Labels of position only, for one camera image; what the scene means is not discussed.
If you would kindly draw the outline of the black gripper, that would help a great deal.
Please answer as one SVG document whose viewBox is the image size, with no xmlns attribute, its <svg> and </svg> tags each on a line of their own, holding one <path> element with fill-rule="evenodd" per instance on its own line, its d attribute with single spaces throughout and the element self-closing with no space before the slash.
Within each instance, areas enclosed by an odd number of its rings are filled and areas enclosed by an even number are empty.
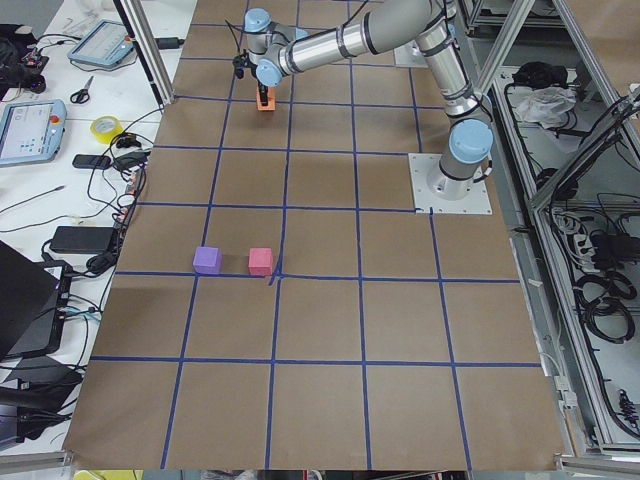
<svg viewBox="0 0 640 480">
<path fill-rule="evenodd" d="M 269 105 L 270 99 L 269 99 L 269 88 L 265 85 L 263 85 L 262 83 L 258 83 L 257 85 L 257 90 L 256 90 L 256 102 L 258 106 L 264 106 L 264 105 Z"/>
</svg>

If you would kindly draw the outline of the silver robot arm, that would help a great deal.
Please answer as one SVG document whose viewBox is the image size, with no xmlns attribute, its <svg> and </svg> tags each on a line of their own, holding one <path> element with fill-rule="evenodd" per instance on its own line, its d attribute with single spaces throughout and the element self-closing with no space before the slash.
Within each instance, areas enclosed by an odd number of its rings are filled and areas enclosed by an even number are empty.
<svg viewBox="0 0 640 480">
<path fill-rule="evenodd" d="M 235 61 L 237 71 L 251 70 L 262 89 L 284 77 L 364 54 L 391 52 L 397 65 L 425 65 L 445 101 L 451 122 L 446 149 L 430 167 L 426 183 L 447 201 L 461 200 L 488 177 L 481 172 L 494 142 L 489 108 L 483 102 L 459 55 L 450 25 L 450 1 L 386 1 L 360 20 L 349 19 L 315 34 L 280 24 L 263 8 L 244 15 L 247 52 Z"/>
</svg>

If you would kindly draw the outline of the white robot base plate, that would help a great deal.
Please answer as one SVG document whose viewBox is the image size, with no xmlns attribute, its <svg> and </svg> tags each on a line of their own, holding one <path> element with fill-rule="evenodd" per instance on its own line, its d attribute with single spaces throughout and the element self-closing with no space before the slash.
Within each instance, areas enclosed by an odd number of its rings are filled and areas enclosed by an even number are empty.
<svg viewBox="0 0 640 480">
<path fill-rule="evenodd" d="M 440 170 L 440 154 L 409 153 L 414 210 L 421 214 L 491 215 L 493 213 L 478 167 L 468 180 L 452 180 Z"/>
</svg>

